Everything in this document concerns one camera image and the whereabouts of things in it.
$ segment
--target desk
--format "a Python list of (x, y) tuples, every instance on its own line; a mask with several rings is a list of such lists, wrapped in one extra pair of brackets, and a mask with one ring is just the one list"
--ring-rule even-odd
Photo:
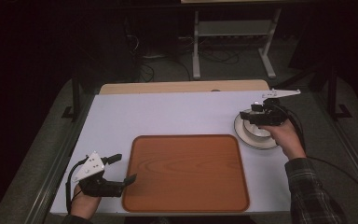
[[(166, 92), (161, 92), (165, 85)], [(122, 154), (122, 160), (106, 166), (104, 174), (107, 180), (121, 181), (127, 173), (132, 141), (139, 135), (201, 133), (237, 137), (234, 119), (239, 111), (254, 101), (262, 101), (263, 91), (255, 91), (256, 86), (259, 90), (268, 89), (267, 83), (261, 80), (104, 86), (92, 103), (50, 212), (66, 214), (64, 182), (68, 171), (93, 150), (101, 157)], [(283, 167), (287, 159), (282, 150), (279, 147), (256, 150), (237, 139), (250, 195), (250, 207), (240, 214), (288, 212), (290, 192)], [(188, 215), (129, 213), (123, 208), (121, 198), (103, 198), (97, 213), (115, 216)]]

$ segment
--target gray floor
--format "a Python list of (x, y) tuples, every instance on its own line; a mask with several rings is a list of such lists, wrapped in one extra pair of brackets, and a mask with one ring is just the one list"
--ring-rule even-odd
[[(287, 41), (275, 40), (270, 48), (269, 57), (277, 74), (277, 78), (268, 79), (265, 73), (263, 64), (258, 56), (257, 48), (261, 44), (239, 45), (236, 48), (222, 51), (205, 50), (205, 55), (211, 53), (214, 60), (206, 60), (200, 58), (200, 71), (202, 80), (235, 80), (235, 79), (265, 79), (270, 86), (278, 84), (289, 77), (297, 74), (298, 70), (287, 67), (292, 57), (292, 53), (296, 48), (296, 40), (289, 39)], [(159, 55), (161, 52), (150, 52), (147, 56), (153, 57)], [(222, 61), (234, 55), (226, 63)], [(192, 75), (192, 61), (191, 53), (183, 54), (179, 57), (178, 62), (168, 60), (155, 60), (147, 63), (148, 66), (154, 69), (154, 81), (188, 81), (189, 75)], [(356, 177), (356, 172), (353, 169), (350, 157), (343, 144), (342, 136), (338, 134), (337, 127), (347, 136), (349, 142), (355, 147), (358, 152), (358, 100), (351, 89), (351, 87), (343, 82), (338, 81), (337, 103), (345, 105), (351, 112), (352, 118), (340, 119), (338, 122), (332, 121), (325, 113), (325, 93), (315, 94), (308, 90), (307, 84), (311, 76), (306, 77), (293, 85), (294, 89), (301, 89), (302, 94), (282, 99), (282, 104), (292, 109), (297, 113), (305, 131), (305, 138), (307, 143), (307, 153), (315, 158), (329, 161), (336, 166), (341, 167), (346, 172)], [(71, 83), (68, 82), (63, 88), (62, 92), (57, 97), (54, 106), (51, 108), (44, 126), (39, 135), (36, 137), (28, 157), (44, 157), (40, 159), (44, 161), (44, 167), (48, 167), (48, 163), (53, 160), (53, 154), (60, 148), (60, 144), (64, 141), (67, 130), (70, 129), (71, 122), (68, 119), (61, 119), (62, 111), (66, 106), (71, 104)], [(349, 223), (358, 223), (358, 186), (353, 183), (351, 179), (342, 174), (335, 168), (319, 162), (314, 162), (318, 174), (324, 182), (325, 188), (332, 194), (332, 196), (343, 207)], [(18, 176), (26, 179), (26, 176), (32, 170), (33, 164), (31, 161), (25, 160), (24, 164), (19, 170)], [(46, 175), (48, 170), (34, 175), (35, 186), (40, 186), (44, 179), (39, 176)], [(6, 206), (0, 206), (0, 223), (24, 223), (26, 219), (26, 212), (30, 207), (13, 208), (13, 198), (10, 192), (19, 192), (23, 183), (21, 181), (14, 181), (10, 187), (7, 196), (3, 200)], [(29, 197), (24, 199), (21, 194), (15, 199), (16, 203), (32, 204), (37, 198), (37, 188), (31, 189), (28, 193)], [(45, 223), (59, 223), (61, 217), (48, 215)], [(253, 220), (257, 223), (274, 223), (284, 224), (290, 223), (288, 214), (271, 214), (271, 215), (256, 215)], [(94, 223), (123, 223), (124, 217), (106, 217), (97, 215), (93, 219)]]

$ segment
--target hand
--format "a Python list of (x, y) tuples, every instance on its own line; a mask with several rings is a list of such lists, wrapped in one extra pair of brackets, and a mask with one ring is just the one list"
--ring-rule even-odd
[(307, 157), (304, 148), (301, 146), (296, 129), (289, 119), (280, 126), (259, 126), (259, 128), (271, 133), (271, 137), (282, 147), (284, 155), (289, 160)]
[(76, 185), (74, 190), (75, 198), (72, 200), (71, 215), (90, 220), (95, 211), (97, 211), (101, 197), (91, 197), (80, 191), (80, 187)]

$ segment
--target dark background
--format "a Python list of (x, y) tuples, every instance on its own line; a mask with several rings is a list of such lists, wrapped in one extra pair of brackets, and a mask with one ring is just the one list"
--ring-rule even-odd
[[(0, 201), (74, 71), (90, 91), (138, 77), (124, 18), (68, 12), (54, 1), (0, 1)], [(193, 18), (185, 12), (132, 18), (131, 27), (144, 42), (165, 44), (172, 52), (170, 40), (192, 30)], [(293, 67), (306, 68), (329, 55), (328, 65), (358, 94), (358, 3), (284, 8), (275, 37), (291, 35), (302, 37)]]

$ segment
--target white metal stand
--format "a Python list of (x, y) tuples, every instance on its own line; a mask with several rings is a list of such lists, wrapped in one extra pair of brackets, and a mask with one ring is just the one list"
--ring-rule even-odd
[(194, 51), (193, 51), (193, 78), (198, 80), (200, 75), (199, 36), (218, 35), (266, 35), (267, 41), (259, 49), (261, 60), (269, 78), (275, 78), (275, 72), (269, 61), (269, 46), (275, 33), (281, 9), (275, 10), (272, 20), (262, 21), (199, 21), (199, 12), (195, 12), (194, 20)]

